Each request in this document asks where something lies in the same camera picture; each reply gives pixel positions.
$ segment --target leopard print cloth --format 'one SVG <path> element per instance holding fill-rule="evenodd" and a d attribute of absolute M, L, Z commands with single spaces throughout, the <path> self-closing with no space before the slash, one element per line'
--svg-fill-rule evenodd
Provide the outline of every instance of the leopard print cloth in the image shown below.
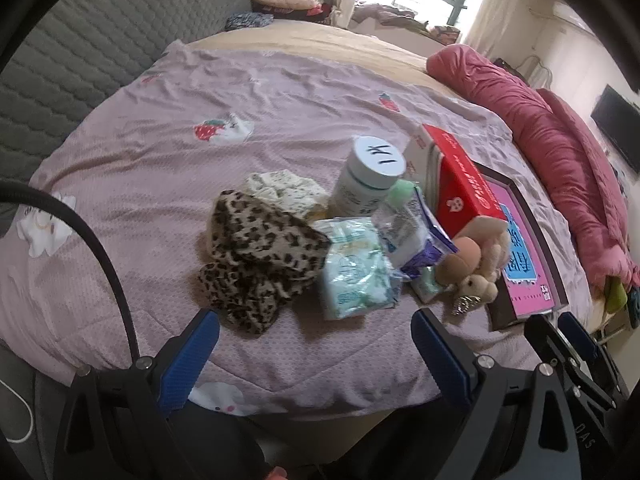
<path fill-rule="evenodd" d="M 223 191 L 207 230 L 213 261 L 200 269 L 211 307 L 261 334 L 324 267 L 331 242 L 295 216 L 241 191 Z"/>

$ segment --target black television screen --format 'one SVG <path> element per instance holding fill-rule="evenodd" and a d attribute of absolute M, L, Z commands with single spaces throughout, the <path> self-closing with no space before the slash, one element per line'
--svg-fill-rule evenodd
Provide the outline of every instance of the black television screen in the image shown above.
<path fill-rule="evenodd" d="M 640 173 L 640 110 L 607 85 L 591 118 L 626 163 Z"/>

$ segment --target quilted headboard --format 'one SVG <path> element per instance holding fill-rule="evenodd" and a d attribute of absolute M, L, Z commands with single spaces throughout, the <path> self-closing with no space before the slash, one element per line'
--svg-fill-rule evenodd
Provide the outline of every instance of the quilted headboard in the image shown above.
<path fill-rule="evenodd" d="M 60 0 L 0 74 L 0 177 L 28 182 L 84 117 L 173 40 L 222 30 L 249 0 Z M 14 208 L 0 204 L 0 235 Z"/>

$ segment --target red cardboard box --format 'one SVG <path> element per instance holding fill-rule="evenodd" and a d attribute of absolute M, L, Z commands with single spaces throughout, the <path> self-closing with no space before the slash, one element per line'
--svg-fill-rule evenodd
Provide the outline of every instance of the red cardboard box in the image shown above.
<path fill-rule="evenodd" d="M 489 185 L 454 136 L 422 124 L 404 150 L 405 179 L 417 182 L 449 237 L 478 244 L 507 230 Z"/>

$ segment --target white bottle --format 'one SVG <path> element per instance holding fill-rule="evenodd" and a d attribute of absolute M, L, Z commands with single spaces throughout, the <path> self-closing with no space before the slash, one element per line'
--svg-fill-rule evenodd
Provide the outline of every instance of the white bottle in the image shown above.
<path fill-rule="evenodd" d="M 332 213 L 371 216 L 405 169 L 404 156 L 395 146 L 377 137 L 358 137 L 334 187 Z"/>

